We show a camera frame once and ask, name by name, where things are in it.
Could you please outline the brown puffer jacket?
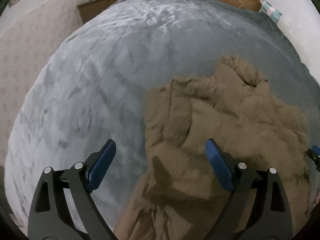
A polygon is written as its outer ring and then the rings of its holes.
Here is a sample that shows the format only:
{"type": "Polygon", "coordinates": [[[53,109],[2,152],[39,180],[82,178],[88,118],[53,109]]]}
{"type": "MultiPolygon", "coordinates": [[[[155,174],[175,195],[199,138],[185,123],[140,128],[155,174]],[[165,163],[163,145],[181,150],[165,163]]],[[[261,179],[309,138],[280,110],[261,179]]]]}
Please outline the brown puffer jacket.
{"type": "Polygon", "coordinates": [[[306,118],[243,58],[222,56],[211,77],[150,90],[144,125],[148,168],[114,228],[118,239],[203,239],[229,198],[205,154],[210,138],[250,168],[275,167],[294,232],[307,222],[306,118]]]}

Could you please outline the grey plush bed blanket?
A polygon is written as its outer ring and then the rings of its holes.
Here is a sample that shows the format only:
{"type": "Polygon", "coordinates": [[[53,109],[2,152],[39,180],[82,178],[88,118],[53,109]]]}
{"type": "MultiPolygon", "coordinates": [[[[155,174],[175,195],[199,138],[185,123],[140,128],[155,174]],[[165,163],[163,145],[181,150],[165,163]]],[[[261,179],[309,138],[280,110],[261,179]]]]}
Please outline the grey plush bed blanket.
{"type": "MultiPolygon", "coordinates": [[[[220,57],[241,57],[272,95],[306,118],[319,144],[319,84],[264,14],[217,0],[120,0],[67,37],[25,97],[8,143],[5,190],[23,225],[45,167],[70,168],[108,139],[114,161],[92,197],[114,231],[147,171],[145,101],[173,79],[211,77],[220,57]]],[[[305,154],[309,213],[319,180],[305,154]]]]}

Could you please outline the plaid pillow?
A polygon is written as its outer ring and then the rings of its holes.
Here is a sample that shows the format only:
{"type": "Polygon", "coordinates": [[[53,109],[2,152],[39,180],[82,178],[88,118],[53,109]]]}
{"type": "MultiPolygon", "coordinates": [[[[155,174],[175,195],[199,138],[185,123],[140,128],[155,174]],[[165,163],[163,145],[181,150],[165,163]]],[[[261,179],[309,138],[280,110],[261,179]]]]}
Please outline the plaid pillow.
{"type": "Polygon", "coordinates": [[[259,12],[266,14],[275,24],[277,24],[283,15],[281,11],[273,7],[265,0],[261,0],[261,8],[259,12]]]}

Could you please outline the dark wooden nightstand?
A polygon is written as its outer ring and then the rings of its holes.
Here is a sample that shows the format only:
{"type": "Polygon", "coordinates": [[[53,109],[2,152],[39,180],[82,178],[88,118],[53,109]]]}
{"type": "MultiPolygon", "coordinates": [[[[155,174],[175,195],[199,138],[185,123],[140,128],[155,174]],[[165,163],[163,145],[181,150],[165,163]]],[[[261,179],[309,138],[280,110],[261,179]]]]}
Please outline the dark wooden nightstand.
{"type": "Polygon", "coordinates": [[[118,0],[89,0],[84,3],[78,4],[77,8],[80,13],[82,23],[85,24],[118,0]]]}

